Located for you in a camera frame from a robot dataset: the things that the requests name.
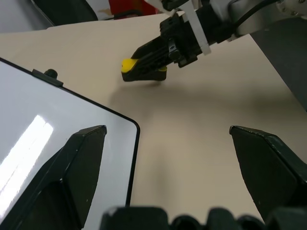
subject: white wall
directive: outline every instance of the white wall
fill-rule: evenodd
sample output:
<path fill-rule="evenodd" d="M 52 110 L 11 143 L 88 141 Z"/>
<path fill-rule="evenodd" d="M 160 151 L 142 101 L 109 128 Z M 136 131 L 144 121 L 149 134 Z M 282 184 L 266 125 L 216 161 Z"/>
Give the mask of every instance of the white wall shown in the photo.
<path fill-rule="evenodd" d="M 0 33 L 43 30 L 50 26 L 30 0 L 0 0 Z"/>

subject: black cable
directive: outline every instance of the black cable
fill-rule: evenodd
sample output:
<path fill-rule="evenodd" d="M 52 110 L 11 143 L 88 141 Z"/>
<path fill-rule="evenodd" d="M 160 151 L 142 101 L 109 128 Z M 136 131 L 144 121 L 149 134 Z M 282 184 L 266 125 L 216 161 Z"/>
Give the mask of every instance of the black cable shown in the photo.
<path fill-rule="evenodd" d="M 238 28 L 243 22 L 245 22 L 250 16 L 252 16 L 257 11 L 261 10 L 263 7 L 271 5 L 278 0 L 264 0 L 251 8 L 247 13 L 245 13 L 238 21 L 233 24 L 234 29 Z"/>

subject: beige table surface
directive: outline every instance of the beige table surface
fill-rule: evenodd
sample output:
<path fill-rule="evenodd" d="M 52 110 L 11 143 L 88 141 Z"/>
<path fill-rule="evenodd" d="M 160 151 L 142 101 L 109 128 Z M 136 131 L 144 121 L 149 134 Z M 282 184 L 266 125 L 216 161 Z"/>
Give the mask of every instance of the beige table surface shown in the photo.
<path fill-rule="evenodd" d="M 212 46 L 162 84 L 125 83 L 120 67 L 159 35 L 164 15 L 0 35 L 0 57 L 55 69 L 64 85 L 136 120 L 141 138 L 132 205 L 204 221 L 210 207 L 259 217 L 243 182 L 231 125 L 278 135 L 307 162 L 307 114 L 248 35 Z"/>

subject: yellow object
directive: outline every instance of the yellow object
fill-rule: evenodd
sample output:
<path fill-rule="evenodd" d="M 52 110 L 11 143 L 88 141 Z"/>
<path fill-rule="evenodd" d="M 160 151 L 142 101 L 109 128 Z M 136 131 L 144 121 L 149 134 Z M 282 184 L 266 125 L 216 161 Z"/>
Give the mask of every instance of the yellow object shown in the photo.
<path fill-rule="evenodd" d="M 137 61 L 138 59 L 132 59 L 132 58 L 124 59 L 121 63 L 121 72 L 122 73 L 129 72 L 134 67 Z M 167 67 L 164 66 L 161 69 L 159 69 L 159 71 L 165 72 L 167 71 Z"/>

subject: red object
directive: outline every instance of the red object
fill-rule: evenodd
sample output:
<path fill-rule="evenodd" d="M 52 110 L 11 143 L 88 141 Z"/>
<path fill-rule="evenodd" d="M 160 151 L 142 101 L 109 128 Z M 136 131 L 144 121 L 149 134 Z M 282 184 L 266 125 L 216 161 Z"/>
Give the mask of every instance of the red object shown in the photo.
<path fill-rule="evenodd" d="M 111 13 L 118 14 L 129 10 L 139 10 L 143 15 L 156 14 L 155 7 L 144 0 L 109 0 Z"/>

